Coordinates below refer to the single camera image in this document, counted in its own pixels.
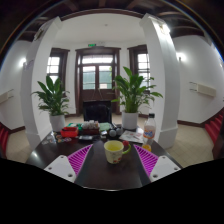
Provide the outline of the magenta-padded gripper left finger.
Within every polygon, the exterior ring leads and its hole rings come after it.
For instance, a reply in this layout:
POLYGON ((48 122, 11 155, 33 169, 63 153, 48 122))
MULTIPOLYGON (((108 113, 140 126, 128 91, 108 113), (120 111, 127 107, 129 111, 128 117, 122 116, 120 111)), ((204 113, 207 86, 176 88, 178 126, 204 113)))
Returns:
POLYGON ((69 156, 59 155, 45 168, 45 171, 74 183, 91 148, 92 144, 77 150, 69 156))

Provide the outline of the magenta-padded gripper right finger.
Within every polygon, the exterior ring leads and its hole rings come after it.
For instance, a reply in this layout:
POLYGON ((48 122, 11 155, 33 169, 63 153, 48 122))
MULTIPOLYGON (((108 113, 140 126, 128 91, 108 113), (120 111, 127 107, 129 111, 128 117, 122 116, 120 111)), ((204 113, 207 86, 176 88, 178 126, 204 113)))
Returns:
POLYGON ((137 145, 135 145, 135 149, 144 171, 151 182, 157 181, 180 170, 180 167, 165 155, 157 156, 137 145))

